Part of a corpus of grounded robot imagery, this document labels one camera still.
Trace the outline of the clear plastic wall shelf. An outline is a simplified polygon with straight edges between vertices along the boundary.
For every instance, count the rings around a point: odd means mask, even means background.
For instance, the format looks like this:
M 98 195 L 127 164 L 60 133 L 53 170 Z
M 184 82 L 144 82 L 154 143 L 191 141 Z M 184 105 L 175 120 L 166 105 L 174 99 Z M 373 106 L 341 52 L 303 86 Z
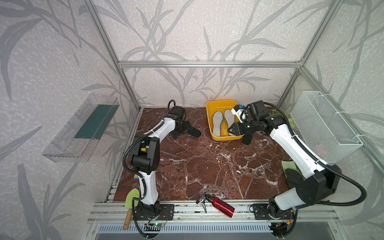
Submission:
M 86 163 L 119 106 L 117 97 L 91 93 L 42 155 L 55 163 Z

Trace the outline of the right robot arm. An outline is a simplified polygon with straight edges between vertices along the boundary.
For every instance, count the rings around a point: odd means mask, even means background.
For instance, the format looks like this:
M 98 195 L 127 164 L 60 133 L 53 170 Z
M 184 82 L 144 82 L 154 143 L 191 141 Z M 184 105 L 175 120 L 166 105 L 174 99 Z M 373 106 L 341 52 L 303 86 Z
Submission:
M 269 200 L 270 215 L 315 204 L 349 207 L 360 204 L 367 198 L 367 191 L 361 184 L 343 175 L 338 166 L 329 165 L 310 150 L 294 133 L 287 115 L 282 110 L 271 115 L 267 106 L 272 104 L 257 101 L 246 106 L 234 106 L 231 112 L 238 122 L 231 124 L 228 132 L 241 136 L 243 144 L 248 145 L 255 132 L 263 131 L 285 150 L 299 168 L 304 179 L 297 186 Z M 336 192 L 340 179 L 357 187 L 361 195 L 349 202 L 327 202 L 325 199 Z

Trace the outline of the black insole right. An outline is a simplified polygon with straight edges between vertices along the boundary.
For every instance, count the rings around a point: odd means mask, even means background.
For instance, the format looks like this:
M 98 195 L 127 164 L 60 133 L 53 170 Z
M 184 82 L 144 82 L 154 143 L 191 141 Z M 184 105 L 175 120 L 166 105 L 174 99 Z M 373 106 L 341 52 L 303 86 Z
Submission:
M 245 146 L 248 146 L 251 144 L 252 139 L 253 139 L 253 134 L 245 134 L 242 137 L 242 144 Z

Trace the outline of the yellow plastic storage box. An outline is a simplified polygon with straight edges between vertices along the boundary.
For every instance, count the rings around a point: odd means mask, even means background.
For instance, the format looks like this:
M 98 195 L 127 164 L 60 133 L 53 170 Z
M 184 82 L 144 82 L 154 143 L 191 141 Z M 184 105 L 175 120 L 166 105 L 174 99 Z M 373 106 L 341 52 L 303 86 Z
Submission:
M 210 133 L 215 141 L 239 140 L 243 136 L 228 133 L 228 128 L 239 121 L 231 110 L 237 105 L 234 100 L 209 101 L 206 104 Z

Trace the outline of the black insole left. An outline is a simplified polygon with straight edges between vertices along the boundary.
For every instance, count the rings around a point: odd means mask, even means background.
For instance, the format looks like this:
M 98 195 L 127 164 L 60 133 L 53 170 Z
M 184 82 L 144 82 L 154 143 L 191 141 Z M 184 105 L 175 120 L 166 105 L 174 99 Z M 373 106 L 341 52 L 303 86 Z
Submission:
M 194 128 L 189 121 L 184 121 L 183 126 L 184 126 L 184 129 L 183 129 L 184 134 L 189 134 L 194 138 L 201 137 L 202 133 L 198 129 Z

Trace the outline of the black green work glove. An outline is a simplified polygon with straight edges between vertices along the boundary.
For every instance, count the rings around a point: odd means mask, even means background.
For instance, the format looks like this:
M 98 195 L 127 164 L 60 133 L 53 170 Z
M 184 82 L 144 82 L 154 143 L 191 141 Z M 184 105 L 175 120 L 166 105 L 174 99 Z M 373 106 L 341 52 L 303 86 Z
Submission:
M 282 161 L 281 163 L 289 189 L 297 187 L 305 180 L 294 161 Z

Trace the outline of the potted plant white pot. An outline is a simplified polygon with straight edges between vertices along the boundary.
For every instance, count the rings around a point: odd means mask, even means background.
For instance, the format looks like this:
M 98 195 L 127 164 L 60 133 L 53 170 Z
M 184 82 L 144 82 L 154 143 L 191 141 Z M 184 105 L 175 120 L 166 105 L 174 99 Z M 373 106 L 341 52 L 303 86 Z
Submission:
M 286 115 L 286 117 L 288 118 L 288 121 L 289 121 L 291 127 L 295 128 L 297 125 L 296 125 L 294 119 L 289 117 L 289 115 L 285 111 L 283 111 L 281 109 L 273 109 L 272 110 L 272 114 L 280 114 L 282 116 L 282 113 L 284 113 Z

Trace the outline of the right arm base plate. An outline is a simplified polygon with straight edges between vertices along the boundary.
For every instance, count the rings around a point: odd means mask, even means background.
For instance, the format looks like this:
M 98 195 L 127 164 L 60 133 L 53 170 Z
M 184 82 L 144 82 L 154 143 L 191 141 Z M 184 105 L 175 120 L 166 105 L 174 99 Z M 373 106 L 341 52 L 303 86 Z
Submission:
M 249 211 L 254 214 L 255 220 L 276 220 L 291 222 L 295 218 L 293 209 L 280 210 L 273 207 L 271 204 L 252 204 L 249 206 Z

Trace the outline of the yellow insole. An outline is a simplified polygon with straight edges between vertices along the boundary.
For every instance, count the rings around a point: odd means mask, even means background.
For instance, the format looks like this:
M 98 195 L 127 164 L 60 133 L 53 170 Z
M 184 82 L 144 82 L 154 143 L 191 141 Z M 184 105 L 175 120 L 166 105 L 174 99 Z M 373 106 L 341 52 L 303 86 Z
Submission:
M 220 131 L 221 131 L 221 137 L 229 137 L 230 136 L 228 133 L 228 123 L 225 119 L 223 119 L 221 122 Z

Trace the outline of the grey felt insole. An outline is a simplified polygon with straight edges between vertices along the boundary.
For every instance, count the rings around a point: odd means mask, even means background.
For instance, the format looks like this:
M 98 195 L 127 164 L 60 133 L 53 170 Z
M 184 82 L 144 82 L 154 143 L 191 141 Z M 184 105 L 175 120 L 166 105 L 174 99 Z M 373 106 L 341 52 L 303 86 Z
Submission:
M 224 118 L 227 122 L 227 126 L 228 126 L 227 128 L 230 128 L 232 124 L 235 123 L 235 115 L 229 109 L 225 110 Z
M 215 112 L 212 118 L 212 122 L 213 122 L 212 134 L 215 137 L 221 136 L 220 126 L 221 126 L 222 120 L 223 120 L 223 113 L 220 111 Z

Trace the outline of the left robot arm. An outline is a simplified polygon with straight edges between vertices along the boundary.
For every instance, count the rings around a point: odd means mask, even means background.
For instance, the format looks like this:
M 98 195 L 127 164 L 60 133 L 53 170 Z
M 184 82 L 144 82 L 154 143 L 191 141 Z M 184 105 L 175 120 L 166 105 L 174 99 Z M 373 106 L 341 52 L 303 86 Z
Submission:
M 156 170 L 160 164 L 160 143 L 167 135 L 177 139 L 194 130 L 186 121 L 186 110 L 173 106 L 161 117 L 160 122 L 143 135 L 136 135 L 123 157 L 123 167 L 139 177 L 140 203 L 154 206 L 159 201 L 156 187 Z

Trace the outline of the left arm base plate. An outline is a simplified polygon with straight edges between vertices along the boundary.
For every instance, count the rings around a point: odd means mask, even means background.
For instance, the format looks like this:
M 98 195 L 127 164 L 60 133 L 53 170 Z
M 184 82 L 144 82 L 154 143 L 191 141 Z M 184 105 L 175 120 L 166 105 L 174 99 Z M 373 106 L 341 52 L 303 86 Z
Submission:
M 148 221 L 152 218 L 156 218 L 158 220 L 163 221 L 171 221 L 173 220 L 175 213 L 175 205 L 174 204 L 159 204 L 155 205 L 146 205 L 141 202 L 135 207 L 134 216 L 138 221 Z

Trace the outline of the red spray bottle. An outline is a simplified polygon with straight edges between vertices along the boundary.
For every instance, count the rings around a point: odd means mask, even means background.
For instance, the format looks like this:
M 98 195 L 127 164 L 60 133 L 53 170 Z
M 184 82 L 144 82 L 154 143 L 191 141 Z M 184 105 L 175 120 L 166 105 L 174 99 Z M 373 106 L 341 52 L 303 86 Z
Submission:
M 208 193 L 202 194 L 198 200 L 196 200 L 196 204 L 202 205 L 204 212 L 207 213 L 207 207 L 205 202 L 208 201 L 212 204 L 214 208 L 219 210 L 221 213 L 225 214 L 229 218 L 232 218 L 235 212 L 235 208 L 228 203 L 224 202 L 223 200 L 214 197 L 212 195 L 209 195 Z

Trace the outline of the black insole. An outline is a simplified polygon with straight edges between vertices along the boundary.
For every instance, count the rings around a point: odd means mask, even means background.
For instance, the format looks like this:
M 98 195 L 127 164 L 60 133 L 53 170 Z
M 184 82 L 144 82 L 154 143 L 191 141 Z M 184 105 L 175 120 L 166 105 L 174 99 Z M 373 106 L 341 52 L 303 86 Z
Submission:
M 189 134 L 194 138 L 201 137 L 202 133 L 198 129 L 194 128 L 189 121 L 184 121 L 183 126 L 184 126 L 184 129 L 183 129 L 184 134 Z
M 253 134 L 245 134 L 242 137 L 242 144 L 245 146 L 248 146 L 251 144 L 252 139 L 253 139 Z

